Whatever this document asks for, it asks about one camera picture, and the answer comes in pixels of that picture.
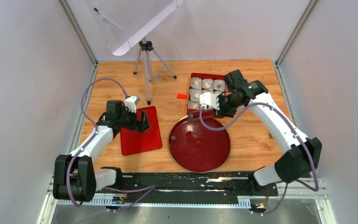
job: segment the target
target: round red plate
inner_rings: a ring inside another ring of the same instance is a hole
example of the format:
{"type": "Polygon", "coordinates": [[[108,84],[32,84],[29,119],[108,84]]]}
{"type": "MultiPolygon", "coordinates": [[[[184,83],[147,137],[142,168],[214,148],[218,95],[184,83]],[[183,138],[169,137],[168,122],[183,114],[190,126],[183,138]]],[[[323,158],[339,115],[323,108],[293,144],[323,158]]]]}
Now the round red plate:
{"type": "MultiPolygon", "coordinates": [[[[211,127],[223,127],[213,118],[205,119],[205,123],[211,127]]],[[[193,172],[204,173],[226,161],[230,152],[230,137],[226,130],[210,131],[199,119],[184,118],[172,128],[168,145],[179,165],[193,172]]]]}

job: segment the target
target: red block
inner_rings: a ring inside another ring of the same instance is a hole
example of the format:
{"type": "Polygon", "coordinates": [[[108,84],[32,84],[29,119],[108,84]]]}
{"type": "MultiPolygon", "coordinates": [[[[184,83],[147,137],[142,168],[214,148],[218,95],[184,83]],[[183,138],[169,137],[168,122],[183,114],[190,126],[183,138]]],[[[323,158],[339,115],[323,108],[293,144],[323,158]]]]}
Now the red block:
{"type": "Polygon", "coordinates": [[[187,98],[187,95],[186,95],[186,94],[178,93],[178,95],[176,96],[176,98],[178,98],[178,99],[186,99],[186,98],[187,98]]]}

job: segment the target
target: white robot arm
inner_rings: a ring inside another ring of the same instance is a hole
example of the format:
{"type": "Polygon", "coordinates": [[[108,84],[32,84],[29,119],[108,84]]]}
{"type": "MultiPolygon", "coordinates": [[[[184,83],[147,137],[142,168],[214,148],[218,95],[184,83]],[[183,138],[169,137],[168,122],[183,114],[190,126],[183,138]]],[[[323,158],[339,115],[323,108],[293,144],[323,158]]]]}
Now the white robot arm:
{"type": "Polygon", "coordinates": [[[308,138],[290,122],[260,81],[248,83],[239,70],[228,73],[224,76],[224,80],[231,94],[227,96],[210,92],[201,94],[201,107],[212,108],[214,115],[233,117],[237,107],[256,104],[252,105],[250,110],[265,124],[283,152],[283,156],[275,164],[263,167],[249,176],[250,181],[254,181],[255,189],[275,182],[290,183],[311,171],[310,162],[298,137],[309,149],[317,168],[322,149],[321,142],[318,138],[308,138]],[[282,116],[295,129],[296,135],[292,133],[282,116]]]}
{"type": "Polygon", "coordinates": [[[103,148],[110,143],[121,128],[145,132],[150,124],[146,111],[142,111],[141,120],[137,120],[138,96],[129,96],[125,101],[109,100],[106,112],[101,115],[90,136],[68,155],[59,155],[55,160],[53,196],[56,199],[69,200],[67,189],[67,170],[69,161],[74,159],[70,168],[70,189],[76,201],[89,202],[96,191],[114,185],[121,177],[121,170],[116,167],[104,167],[94,172],[93,163],[103,148]]]}

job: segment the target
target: tripod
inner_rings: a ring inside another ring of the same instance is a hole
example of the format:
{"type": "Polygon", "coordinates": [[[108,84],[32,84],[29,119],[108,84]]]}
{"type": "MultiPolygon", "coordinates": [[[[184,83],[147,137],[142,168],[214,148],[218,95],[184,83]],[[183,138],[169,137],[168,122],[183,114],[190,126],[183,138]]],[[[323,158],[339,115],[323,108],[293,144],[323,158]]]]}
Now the tripod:
{"type": "Polygon", "coordinates": [[[138,53],[138,59],[137,59],[137,63],[135,64],[135,68],[134,68],[134,75],[137,74],[137,69],[138,69],[138,65],[139,65],[139,61],[141,58],[141,52],[143,52],[143,58],[144,58],[144,67],[145,67],[145,81],[146,81],[146,93],[147,93],[147,104],[150,105],[151,104],[151,100],[150,100],[150,90],[149,90],[149,82],[151,83],[155,83],[156,80],[158,79],[158,77],[160,76],[161,72],[163,71],[164,67],[168,69],[168,71],[172,74],[173,78],[177,78],[175,73],[173,73],[173,71],[171,70],[171,68],[166,64],[166,62],[164,61],[164,59],[162,59],[158,53],[156,52],[156,50],[154,49],[151,41],[147,41],[146,37],[142,38],[142,40],[139,42],[140,45],[140,49],[139,49],[139,53],[138,53]],[[153,70],[151,69],[151,61],[150,61],[150,56],[149,56],[149,51],[153,51],[156,56],[160,59],[160,61],[163,63],[163,67],[161,67],[160,71],[158,72],[158,74],[156,75],[156,77],[154,77],[153,75],[153,70]]]}

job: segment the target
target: wooden surface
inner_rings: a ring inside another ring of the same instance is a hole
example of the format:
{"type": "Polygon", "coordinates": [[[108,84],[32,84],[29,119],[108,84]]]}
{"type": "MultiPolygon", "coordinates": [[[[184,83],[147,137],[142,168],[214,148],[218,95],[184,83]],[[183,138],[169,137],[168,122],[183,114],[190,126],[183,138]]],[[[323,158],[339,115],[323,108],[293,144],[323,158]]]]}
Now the wooden surface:
{"type": "MultiPolygon", "coordinates": [[[[150,83],[151,105],[156,106],[163,148],[141,154],[123,156],[118,135],[101,152],[94,163],[94,169],[103,166],[120,167],[122,171],[158,172],[185,171],[172,158],[168,148],[168,135],[172,127],[186,116],[187,100],[177,99],[178,93],[187,94],[190,74],[193,72],[225,75],[235,69],[240,69],[249,81],[260,80],[273,96],[280,109],[288,114],[282,96],[273,64],[270,60],[191,60],[168,61],[168,65],[178,76],[173,79],[164,69],[160,78],[154,84],[150,83]]],[[[133,75],[135,62],[100,63],[96,78],[111,77],[119,81],[129,95],[138,95],[141,101],[138,108],[147,107],[145,73],[140,63],[138,74],[133,75]]],[[[157,73],[161,62],[152,62],[153,71],[157,73]]],[[[101,81],[95,84],[91,94],[88,115],[93,120],[106,109],[106,101],[110,99],[124,100],[121,89],[111,81],[101,81]]],[[[231,118],[220,119],[227,124],[231,118]]],[[[92,131],[92,124],[86,121],[82,139],[92,131]]],[[[226,162],[216,170],[255,170],[261,166],[274,163],[282,155],[275,139],[269,138],[269,131],[263,123],[251,112],[246,111],[237,122],[228,129],[231,139],[231,151],[226,162]]]]}

